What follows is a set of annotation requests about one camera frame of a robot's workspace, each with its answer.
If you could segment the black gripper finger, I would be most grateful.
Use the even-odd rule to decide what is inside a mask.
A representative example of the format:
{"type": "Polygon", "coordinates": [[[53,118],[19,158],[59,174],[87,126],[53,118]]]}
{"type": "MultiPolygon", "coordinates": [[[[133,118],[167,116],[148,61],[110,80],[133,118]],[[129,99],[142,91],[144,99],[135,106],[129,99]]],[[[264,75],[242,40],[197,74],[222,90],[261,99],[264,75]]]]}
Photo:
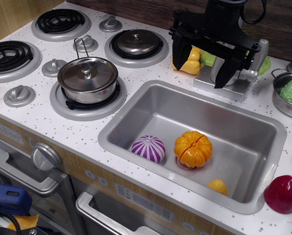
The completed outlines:
{"type": "Polygon", "coordinates": [[[216,61],[219,62],[223,61],[215,79],[215,89],[221,89],[227,84],[227,82],[233,77],[235,72],[239,69],[242,60],[236,58],[224,60],[222,58],[217,57],[216,61]]]}
{"type": "Polygon", "coordinates": [[[177,70],[180,70],[184,63],[188,60],[192,46],[185,41],[181,34],[174,34],[172,39],[172,63],[177,70]]]}

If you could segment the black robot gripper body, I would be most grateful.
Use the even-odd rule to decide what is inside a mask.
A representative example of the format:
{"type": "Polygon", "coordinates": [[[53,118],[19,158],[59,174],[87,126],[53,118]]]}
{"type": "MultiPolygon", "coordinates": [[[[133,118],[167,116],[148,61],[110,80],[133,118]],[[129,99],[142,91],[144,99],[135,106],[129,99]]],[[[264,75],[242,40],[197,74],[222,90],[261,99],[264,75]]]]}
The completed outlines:
{"type": "Polygon", "coordinates": [[[245,0],[210,0],[205,12],[173,11],[170,35],[181,34],[191,46],[198,47],[224,60],[236,58],[240,65],[250,65],[261,46],[239,26],[245,0]]]}

